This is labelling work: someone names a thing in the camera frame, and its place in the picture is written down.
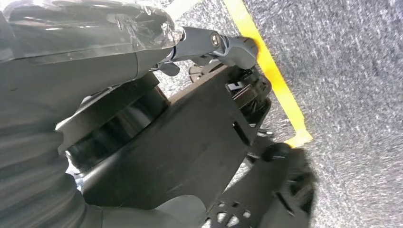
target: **yellow floor marking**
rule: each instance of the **yellow floor marking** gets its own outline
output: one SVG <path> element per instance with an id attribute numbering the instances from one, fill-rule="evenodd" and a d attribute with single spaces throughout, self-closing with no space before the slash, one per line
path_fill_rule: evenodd
<path id="1" fill-rule="evenodd" d="M 223 0 L 227 6 L 228 12 L 237 25 L 240 33 L 244 37 L 255 40 L 259 48 L 258 64 L 266 78 L 271 82 L 273 92 L 276 95 L 281 107 L 284 109 L 290 120 L 296 134 L 291 139 L 285 141 L 291 147 L 299 147 L 312 140 L 312 136 L 305 127 L 304 115 L 302 114 L 297 102 L 295 101 L 286 82 L 281 76 L 276 63 L 273 60 L 262 36 L 248 13 L 242 0 Z"/>

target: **hole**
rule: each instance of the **hole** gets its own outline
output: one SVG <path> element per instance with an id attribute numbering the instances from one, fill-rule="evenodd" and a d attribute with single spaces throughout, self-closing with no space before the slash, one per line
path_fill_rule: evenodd
<path id="1" fill-rule="evenodd" d="M 232 127 L 234 128 L 234 130 L 236 131 L 236 133 L 238 134 L 238 136 L 240 137 L 240 139 L 242 140 L 242 142 L 246 145 L 250 145 L 249 143 L 249 139 L 246 137 L 245 133 L 243 132 L 242 128 L 240 127 L 238 122 L 234 122 L 232 124 Z"/>
<path id="2" fill-rule="evenodd" d="M 217 213 L 217 222 L 221 223 L 222 221 L 224 221 L 225 216 L 227 216 L 226 212 Z"/>
<path id="3" fill-rule="evenodd" d="M 291 209 L 291 207 L 288 205 L 288 203 L 286 202 L 286 200 L 283 198 L 283 196 L 281 195 L 281 193 L 276 192 L 276 196 L 277 198 L 280 200 L 281 204 L 285 207 L 285 209 L 288 211 L 288 213 L 292 216 L 294 216 L 294 211 Z"/>
<path id="4" fill-rule="evenodd" d="M 237 208 L 239 205 L 240 205 L 240 204 L 239 204 L 238 202 L 234 202 L 234 203 L 232 204 L 232 207 L 233 207 L 233 208 Z"/>
<path id="5" fill-rule="evenodd" d="M 211 219 L 208 218 L 201 228 L 211 228 Z"/>
<path id="6" fill-rule="evenodd" d="M 227 223 L 227 227 L 233 227 L 235 225 L 237 225 L 239 223 L 239 219 L 236 216 L 232 216 L 229 220 L 229 222 Z"/>
<path id="7" fill-rule="evenodd" d="M 250 213 L 250 211 L 246 210 L 242 215 L 243 215 L 245 218 L 249 219 L 252 214 Z"/>
<path id="8" fill-rule="evenodd" d="M 271 162 L 277 159 L 284 159 L 291 147 L 285 143 L 276 143 L 268 146 L 261 156 L 265 162 Z"/>

